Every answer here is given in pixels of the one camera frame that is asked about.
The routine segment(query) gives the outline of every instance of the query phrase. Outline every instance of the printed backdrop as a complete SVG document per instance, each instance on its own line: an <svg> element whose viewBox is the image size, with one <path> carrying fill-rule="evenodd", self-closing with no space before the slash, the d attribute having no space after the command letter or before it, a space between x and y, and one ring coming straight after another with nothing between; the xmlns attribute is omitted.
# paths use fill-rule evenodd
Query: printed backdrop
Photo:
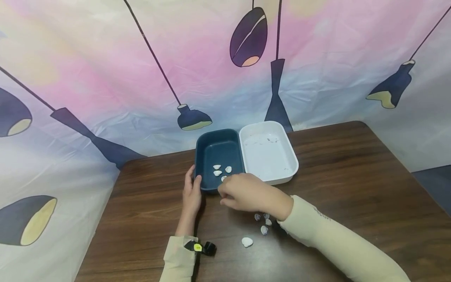
<svg viewBox="0 0 451 282"><path fill-rule="evenodd" d="M208 131L362 120L450 164L449 6L0 0L0 277L73 281L125 162Z"/></svg>

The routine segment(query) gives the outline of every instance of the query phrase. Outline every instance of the wooden table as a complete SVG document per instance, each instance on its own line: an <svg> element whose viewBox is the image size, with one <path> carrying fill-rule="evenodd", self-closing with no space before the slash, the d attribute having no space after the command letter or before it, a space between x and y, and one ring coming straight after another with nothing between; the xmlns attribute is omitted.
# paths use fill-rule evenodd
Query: wooden table
<svg viewBox="0 0 451 282"><path fill-rule="evenodd" d="M451 281L451 220L375 134L348 122L288 134L299 159L278 187L316 205L386 253L412 281ZM181 211L194 150L128 163L111 194L77 282L158 281ZM314 249L277 226L264 237L253 213L206 199L198 237L218 247L202 256L196 281L348 281ZM245 249L241 238L254 245Z"/></svg>

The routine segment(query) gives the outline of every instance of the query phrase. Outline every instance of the dark blue lamp shade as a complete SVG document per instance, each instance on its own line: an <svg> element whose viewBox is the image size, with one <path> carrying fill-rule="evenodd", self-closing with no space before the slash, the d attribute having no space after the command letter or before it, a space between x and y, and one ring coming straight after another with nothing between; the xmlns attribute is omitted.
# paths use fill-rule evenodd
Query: dark blue lamp shade
<svg viewBox="0 0 451 282"><path fill-rule="evenodd" d="M409 72L414 65L414 60L403 63L395 74L392 74L389 78L377 85L366 99L379 100L382 103L382 107L386 109L396 108L402 93L412 81Z"/></svg>
<svg viewBox="0 0 451 282"><path fill-rule="evenodd" d="M277 59L271 62L271 80L272 80L272 98L266 112L265 121L273 120L280 123L285 132L292 132L293 127L286 113L285 106L279 96L279 87L282 78L283 66L285 59Z"/></svg>
<svg viewBox="0 0 451 282"><path fill-rule="evenodd" d="M30 110L18 98L0 88L0 137L19 134L30 127Z"/></svg>
<svg viewBox="0 0 451 282"><path fill-rule="evenodd" d="M88 137L102 155L108 161L114 163L118 169L121 169L128 161L145 157L125 146L97 137L67 108L58 109L50 116L81 135Z"/></svg>
<svg viewBox="0 0 451 282"><path fill-rule="evenodd" d="M56 198L39 195L0 209L0 244L28 246L43 233L55 210Z"/></svg>
<svg viewBox="0 0 451 282"><path fill-rule="evenodd" d="M258 62L266 47L268 24L265 12L256 7L240 21L230 40L230 58L238 67Z"/></svg>
<svg viewBox="0 0 451 282"><path fill-rule="evenodd" d="M180 112L177 123L182 130L196 130L212 124L212 119L206 113L191 110L187 104L182 104L177 109Z"/></svg>

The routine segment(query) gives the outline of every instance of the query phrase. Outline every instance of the cloth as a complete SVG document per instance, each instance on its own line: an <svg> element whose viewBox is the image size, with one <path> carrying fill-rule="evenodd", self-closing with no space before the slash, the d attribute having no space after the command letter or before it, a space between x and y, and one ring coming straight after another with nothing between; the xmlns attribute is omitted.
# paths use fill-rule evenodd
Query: cloth
<svg viewBox="0 0 451 282"><path fill-rule="evenodd" d="M355 282L410 282L388 255L298 196L280 226L302 244L318 249Z"/></svg>
<svg viewBox="0 0 451 282"><path fill-rule="evenodd" d="M197 237L171 236L164 256L165 267L161 274L160 282L191 282L196 252L185 248L185 244L195 241Z"/></svg>

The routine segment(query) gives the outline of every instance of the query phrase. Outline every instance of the hand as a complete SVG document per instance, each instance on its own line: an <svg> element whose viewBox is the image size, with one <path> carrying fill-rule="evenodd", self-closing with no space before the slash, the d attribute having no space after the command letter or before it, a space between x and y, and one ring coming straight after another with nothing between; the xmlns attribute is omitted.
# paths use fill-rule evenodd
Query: hand
<svg viewBox="0 0 451 282"><path fill-rule="evenodd" d="M250 173L229 176L218 187L221 205L240 211L269 213L284 221L291 213L293 199Z"/></svg>
<svg viewBox="0 0 451 282"><path fill-rule="evenodd" d="M193 176L194 165L185 174L185 187L183 188L183 206L180 216L179 225L177 226L176 236L192 236L194 234L194 222L202 202L202 194L200 192L200 183L202 177L198 175L191 181Z"/></svg>

